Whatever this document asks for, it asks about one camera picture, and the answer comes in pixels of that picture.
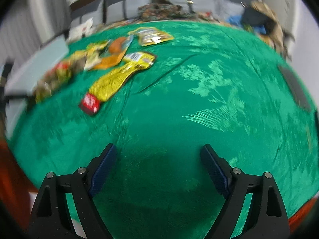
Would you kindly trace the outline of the floral patterned cloth heap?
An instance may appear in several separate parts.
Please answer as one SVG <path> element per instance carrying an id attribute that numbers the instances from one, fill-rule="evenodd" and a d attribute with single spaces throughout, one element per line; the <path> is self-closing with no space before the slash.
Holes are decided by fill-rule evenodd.
<path id="1" fill-rule="evenodd" d="M 169 0 L 155 0 L 138 8 L 138 18 L 143 22 L 153 22 L 195 20 L 197 16 L 194 12 L 189 12 L 181 5 L 171 3 Z"/>

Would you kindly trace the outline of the brown mixed snack packet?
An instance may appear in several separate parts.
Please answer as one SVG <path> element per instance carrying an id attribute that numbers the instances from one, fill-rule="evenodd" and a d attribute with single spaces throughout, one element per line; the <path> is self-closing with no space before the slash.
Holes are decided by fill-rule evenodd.
<path id="1" fill-rule="evenodd" d="M 84 70 L 85 60 L 61 61 L 37 81 L 34 89 L 35 102 L 40 103 L 51 97 L 63 85 L 67 84 L 78 73 Z"/>

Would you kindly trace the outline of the dark clothes pile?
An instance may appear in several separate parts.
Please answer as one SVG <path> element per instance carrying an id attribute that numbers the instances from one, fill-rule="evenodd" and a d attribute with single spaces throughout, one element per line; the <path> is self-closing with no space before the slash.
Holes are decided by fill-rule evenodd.
<path id="1" fill-rule="evenodd" d="M 291 58 L 287 42 L 295 38 L 282 27 L 277 15 L 266 3 L 254 0 L 244 6 L 241 15 L 231 16 L 226 21 L 255 34 L 284 59 Z"/>

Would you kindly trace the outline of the yellow red long snack packet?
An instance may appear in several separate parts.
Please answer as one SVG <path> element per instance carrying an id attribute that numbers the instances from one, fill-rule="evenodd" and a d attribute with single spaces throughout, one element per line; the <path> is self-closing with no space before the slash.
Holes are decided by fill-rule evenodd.
<path id="1" fill-rule="evenodd" d="M 135 52 L 124 56 L 124 65 L 100 77 L 82 98 L 79 108 L 89 115 L 96 114 L 100 106 L 110 100 L 134 74 L 152 67 L 157 56 L 148 52 Z"/>

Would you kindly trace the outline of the white storage box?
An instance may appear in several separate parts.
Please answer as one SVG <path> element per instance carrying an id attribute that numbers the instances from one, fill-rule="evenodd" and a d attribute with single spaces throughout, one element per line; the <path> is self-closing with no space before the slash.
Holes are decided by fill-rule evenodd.
<path id="1" fill-rule="evenodd" d="M 26 92 L 30 94 L 35 88 L 37 81 L 49 69 L 53 68 L 64 56 L 69 53 L 65 38 L 59 36 L 50 44 L 37 51 L 16 72 L 9 76 L 5 93 Z M 13 100 L 6 106 L 6 135 L 10 139 L 14 128 L 25 110 L 27 101 L 25 99 Z"/>

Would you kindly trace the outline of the grey sofa cushion left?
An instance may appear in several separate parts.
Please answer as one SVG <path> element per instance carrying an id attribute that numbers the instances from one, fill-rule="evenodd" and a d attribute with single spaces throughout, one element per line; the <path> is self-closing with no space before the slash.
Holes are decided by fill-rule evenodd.
<path id="1" fill-rule="evenodd" d="M 138 17 L 138 8 L 148 5 L 152 0 L 104 0 L 107 24 L 132 20 Z"/>

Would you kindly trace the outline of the white pillow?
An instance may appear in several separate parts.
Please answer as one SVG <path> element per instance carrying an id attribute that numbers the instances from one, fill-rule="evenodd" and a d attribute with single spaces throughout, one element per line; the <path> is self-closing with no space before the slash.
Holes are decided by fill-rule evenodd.
<path id="1" fill-rule="evenodd" d="M 94 29 L 93 18 L 89 18 L 86 22 L 76 27 L 72 27 L 69 30 L 67 43 L 73 43 L 82 39 L 83 37 L 90 36 L 94 33 L 94 31 L 95 29 Z"/>

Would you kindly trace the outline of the green snack packet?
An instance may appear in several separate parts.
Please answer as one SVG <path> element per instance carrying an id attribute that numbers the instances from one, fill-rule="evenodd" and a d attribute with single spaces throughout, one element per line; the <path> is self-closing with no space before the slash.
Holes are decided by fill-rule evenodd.
<path id="1" fill-rule="evenodd" d="M 85 59 L 84 71 L 91 70 L 95 65 L 102 61 L 100 54 L 108 47 L 109 41 L 103 40 L 96 43 L 90 43 L 86 49 L 77 50 L 72 54 L 73 60 Z"/>

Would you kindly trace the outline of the orange sausage packet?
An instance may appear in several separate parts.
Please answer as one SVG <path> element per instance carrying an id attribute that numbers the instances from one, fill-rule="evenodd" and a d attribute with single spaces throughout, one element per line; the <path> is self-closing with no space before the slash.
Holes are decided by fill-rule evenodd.
<path id="1" fill-rule="evenodd" d="M 106 49 L 99 54 L 100 62 L 93 67 L 93 70 L 104 70 L 117 66 L 125 56 L 133 39 L 133 35 L 130 35 L 111 40 Z"/>

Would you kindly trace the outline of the green floral tablecloth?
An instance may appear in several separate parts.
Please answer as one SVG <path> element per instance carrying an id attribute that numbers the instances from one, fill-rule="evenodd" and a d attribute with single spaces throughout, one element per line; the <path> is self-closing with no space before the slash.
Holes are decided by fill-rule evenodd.
<path id="1" fill-rule="evenodd" d="M 146 47 L 154 65 L 94 116 L 79 104 L 103 71 L 82 72 L 21 116 L 13 154 L 39 187 L 74 172 L 109 143 L 118 156 L 94 198 L 115 238 L 203 238 L 224 204 L 200 161 L 210 144 L 232 167 L 273 174 L 288 216 L 318 191 L 315 104 L 295 102 L 286 61 L 243 30 L 155 22 L 174 39 Z"/>

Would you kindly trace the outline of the yellow snack pouch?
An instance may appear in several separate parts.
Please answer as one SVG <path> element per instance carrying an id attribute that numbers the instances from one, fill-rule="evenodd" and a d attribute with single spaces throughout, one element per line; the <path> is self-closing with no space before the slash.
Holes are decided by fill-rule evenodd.
<path id="1" fill-rule="evenodd" d="M 172 35 L 155 27 L 139 27 L 133 31 L 129 31 L 128 35 L 137 36 L 140 46 L 155 45 L 174 40 Z"/>

